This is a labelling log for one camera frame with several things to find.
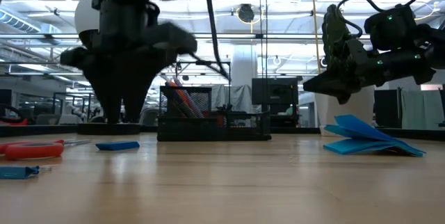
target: white curtain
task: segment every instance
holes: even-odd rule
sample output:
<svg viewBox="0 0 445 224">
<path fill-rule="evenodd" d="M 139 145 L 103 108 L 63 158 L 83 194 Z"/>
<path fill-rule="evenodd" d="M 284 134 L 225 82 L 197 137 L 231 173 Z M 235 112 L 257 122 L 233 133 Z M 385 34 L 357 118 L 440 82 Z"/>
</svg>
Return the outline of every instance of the white curtain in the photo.
<svg viewBox="0 0 445 224">
<path fill-rule="evenodd" d="M 217 106 L 233 105 L 233 111 L 244 111 L 252 113 L 252 89 L 249 85 L 232 86 L 229 91 L 228 86 L 215 85 L 211 86 L 211 108 L 216 110 Z"/>
<path fill-rule="evenodd" d="M 440 92 L 402 90 L 402 114 L 403 129 L 440 130 L 445 120 Z"/>
</svg>

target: blue object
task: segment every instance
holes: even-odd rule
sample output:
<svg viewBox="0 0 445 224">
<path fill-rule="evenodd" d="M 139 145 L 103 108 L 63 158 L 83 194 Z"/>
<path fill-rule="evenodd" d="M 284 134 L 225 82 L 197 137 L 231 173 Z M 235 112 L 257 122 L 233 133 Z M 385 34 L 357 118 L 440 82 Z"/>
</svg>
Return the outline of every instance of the blue object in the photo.
<svg viewBox="0 0 445 224">
<path fill-rule="evenodd" d="M 38 173 L 38 166 L 0 166 L 0 179 L 28 179 Z"/>
<path fill-rule="evenodd" d="M 353 115 L 335 117 L 338 125 L 327 125 L 325 129 L 334 134 L 348 137 L 346 140 L 325 144 L 323 147 L 338 154 L 390 150 L 414 157 L 422 157 L 424 151 L 388 136 Z"/>
<path fill-rule="evenodd" d="M 98 143 L 96 147 L 99 148 L 99 150 L 118 151 L 139 148 L 139 143 L 137 141 L 119 141 L 113 143 Z"/>
</svg>

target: red tool handle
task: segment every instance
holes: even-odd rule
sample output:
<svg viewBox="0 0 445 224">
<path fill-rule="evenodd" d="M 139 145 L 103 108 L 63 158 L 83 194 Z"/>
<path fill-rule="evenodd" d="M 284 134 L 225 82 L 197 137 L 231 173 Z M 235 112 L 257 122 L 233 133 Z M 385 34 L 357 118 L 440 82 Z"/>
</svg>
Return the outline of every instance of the red tool handle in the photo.
<svg viewBox="0 0 445 224">
<path fill-rule="evenodd" d="M 57 140 L 53 143 L 60 143 L 63 145 L 65 141 L 64 140 Z M 32 143 L 32 141 L 16 141 L 16 142 L 9 142 L 9 143 L 0 143 L 0 154 L 4 154 L 6 151 L 6 148 L 10 145 L 18 145 L 18 144 L 26 144 L 26 143 Z"/>
<path fill-rule="evenodd" d="M 63 145 L 60 143 L 25 143 L 9 145 L 6 148 L 5 156 L 8 160 L 18 159 L 38 159 L 59 157 L 63 152 Z"/>
</svg>

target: wire mesh container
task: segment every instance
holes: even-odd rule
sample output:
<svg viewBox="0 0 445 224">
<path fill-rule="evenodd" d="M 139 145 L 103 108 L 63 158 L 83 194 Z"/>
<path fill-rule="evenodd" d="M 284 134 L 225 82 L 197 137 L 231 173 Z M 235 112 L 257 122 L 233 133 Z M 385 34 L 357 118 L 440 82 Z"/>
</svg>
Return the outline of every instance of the wire mesh container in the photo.
<svg viewBox="0 0 445 224">
<path fill-rule="evenodd" d="M 161 87 L 158 141 L 267 141 L 268 113 L 211 112 L 211 88 Z"/>
</svg>

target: column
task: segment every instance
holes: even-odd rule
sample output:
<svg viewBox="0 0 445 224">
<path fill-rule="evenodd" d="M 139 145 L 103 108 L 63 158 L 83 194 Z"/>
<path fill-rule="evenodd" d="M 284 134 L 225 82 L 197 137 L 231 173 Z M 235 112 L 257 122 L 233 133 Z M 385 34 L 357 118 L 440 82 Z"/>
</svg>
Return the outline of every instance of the column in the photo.
<svg viewBox="0 0 445 224">
<path fill-rule="evenodd" d="M 257 77 L 257 52 L 254 45 L 236 45 L 232 55 L 232 85 L 249 85 Z"/>
</svg>

